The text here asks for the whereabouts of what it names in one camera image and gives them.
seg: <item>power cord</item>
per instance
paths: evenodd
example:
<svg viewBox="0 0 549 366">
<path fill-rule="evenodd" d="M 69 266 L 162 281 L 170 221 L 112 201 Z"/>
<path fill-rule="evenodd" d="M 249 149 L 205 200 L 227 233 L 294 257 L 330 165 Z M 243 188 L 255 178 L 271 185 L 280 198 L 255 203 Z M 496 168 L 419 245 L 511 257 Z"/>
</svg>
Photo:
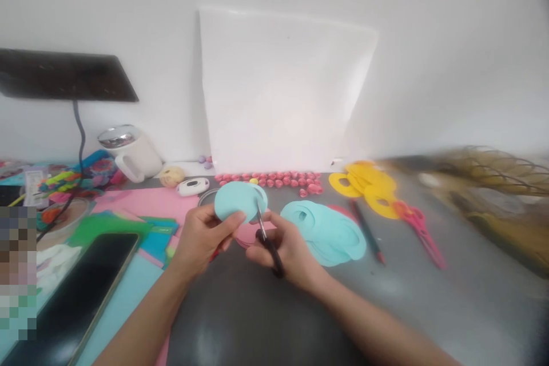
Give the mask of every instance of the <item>power cord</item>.
<svg viewBox="0 0 549 366">
<path fill-rule="evenodd" d="M 55 219 L 49 225 L 46 226 L 46 228 L 40 233 L 40 235 L 38 235 L 38 237 L 36 238 L 36 243 L 41 241 L 42 238 L 51 229 L 54 228 L 54 226 L 57 224 L 57 219 L 59 219 L 59 217 L 69 208 L 79 188 L 82 187 L 82 182 L 84 181 L 84 165 L 82 162 L 82 154 L 84 151 L 84 144 L 86 144 L 86 132 L 84 131 L 84 127 L 82 126 L 82 121 L 80 120 L 80 113 L 78 111 L 78 100 L 73 100 L 73 112 L 74 112 L 74 119 L 76 120 L 76 124 L 78 125 L 78 130 L 80 131 L 80 150 L 78 151 L 78 164 L 80 165 L 80 179 L 78 179 L 78 182 L 76 183 L 76 186 L 73 188 L 73 192 L 71 193 L 69 199 L 65 203 L 65 206 L 63 206 L 63 208 L 57 214 Z"/>
</svg>

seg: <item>white wall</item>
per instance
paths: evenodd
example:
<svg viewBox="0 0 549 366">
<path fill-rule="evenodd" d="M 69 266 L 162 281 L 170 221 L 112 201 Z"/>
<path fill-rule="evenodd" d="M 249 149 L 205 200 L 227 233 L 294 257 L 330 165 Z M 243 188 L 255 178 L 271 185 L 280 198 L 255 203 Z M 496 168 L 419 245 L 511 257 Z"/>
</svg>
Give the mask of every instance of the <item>white wall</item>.
<svg viewBox="0 0 549 366">
<path fill-rule="evenodd" d="M 84 102 L 89 135 L 133 123 L 169 160 L 209 151 L 198 5 L 308 13 L 380 41 L 342 152 L 371 157 L 549 141 L 547 0 L 0 0 L 0 47 L 116 54 L 138 104 Z M 75 159 L 70 103 L 0 96 L 0 156 Z"/>
</svg>

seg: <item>metal lid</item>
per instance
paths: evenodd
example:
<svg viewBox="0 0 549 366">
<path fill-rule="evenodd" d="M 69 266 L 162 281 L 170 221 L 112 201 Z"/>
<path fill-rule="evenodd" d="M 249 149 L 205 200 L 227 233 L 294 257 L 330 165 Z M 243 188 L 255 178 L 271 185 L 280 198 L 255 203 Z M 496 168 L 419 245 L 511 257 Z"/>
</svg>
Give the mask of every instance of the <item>metal lid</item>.
<svg viewBox="0 0 549 366">
<path fill-rule="evenodd" d="M 105 130 L 97 139 L 106 149 L 116 149 L 133 143 L 140 135 L 141 132 L 137 127 L 122 125 Z"/>
</svg>

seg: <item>yellow ball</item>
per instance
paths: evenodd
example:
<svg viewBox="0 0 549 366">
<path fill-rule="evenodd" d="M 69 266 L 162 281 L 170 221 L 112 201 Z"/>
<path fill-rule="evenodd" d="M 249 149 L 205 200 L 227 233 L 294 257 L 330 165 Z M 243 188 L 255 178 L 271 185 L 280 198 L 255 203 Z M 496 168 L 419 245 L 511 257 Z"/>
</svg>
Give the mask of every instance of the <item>yellow ball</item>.
<svg viewBox="0 0 549 366">
<path fill-rule="evenodd" d="M 176 187 L 185 179 L 185 172 L 178 166 L 170 166 L 160 172 L 160 183 L 164 187 Z"/>
</svg>

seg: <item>gray desk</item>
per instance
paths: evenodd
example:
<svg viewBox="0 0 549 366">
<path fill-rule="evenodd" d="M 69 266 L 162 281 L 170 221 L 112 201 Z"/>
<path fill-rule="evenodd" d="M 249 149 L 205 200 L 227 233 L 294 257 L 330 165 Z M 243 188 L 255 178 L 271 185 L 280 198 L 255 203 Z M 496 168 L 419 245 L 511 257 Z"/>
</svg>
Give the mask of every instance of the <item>gray desk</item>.
<svg viewBox="0 0 549 366">
<path fill-rule="evenodd" d="M 328 268 L 330 274 L 424 332 L 464 365 L 530 363 L 532 345 L 545 319 L 547 283 L 414 180 L 392 175 L 399 184 L 399 197 L 424 212 L 447 270 L 431 263 L 405 223 L 380 217 L 364 204 L 388 267 L 380 266 L 368 250 L 360 261 Z M 330 187 L 328 175 L 322 179 L 324 194 L 307 199 L 347 206 L 347 199 Z M 287 187 L 267 189 L 267 194 L 269 208 L 276 212 L 300 200 L 297 191 Z M 247 364 L 367 363 L 322 306 L 247 261 L 244 250 L 233 244 L 210 264 L 181 305 L 168 365 Z"/>
</svg>

